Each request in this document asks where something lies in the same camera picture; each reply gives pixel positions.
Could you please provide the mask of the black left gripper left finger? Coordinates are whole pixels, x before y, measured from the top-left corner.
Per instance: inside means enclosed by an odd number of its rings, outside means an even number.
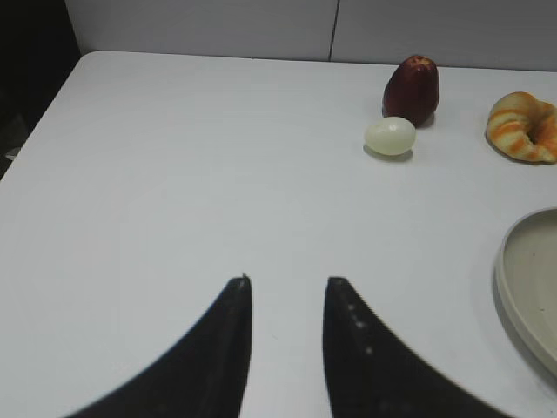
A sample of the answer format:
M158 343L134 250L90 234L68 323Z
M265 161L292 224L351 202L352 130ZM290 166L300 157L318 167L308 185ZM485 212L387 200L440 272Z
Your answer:
M76 417L237 417L252 354L252 284L243 275L173 347Z

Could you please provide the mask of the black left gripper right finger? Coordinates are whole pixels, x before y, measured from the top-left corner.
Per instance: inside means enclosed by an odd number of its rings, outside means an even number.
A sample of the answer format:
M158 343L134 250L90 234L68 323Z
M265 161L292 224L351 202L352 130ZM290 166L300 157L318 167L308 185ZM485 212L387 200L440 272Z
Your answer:
M335 417L498 417L408 348L350 282L327 281L322 351Z

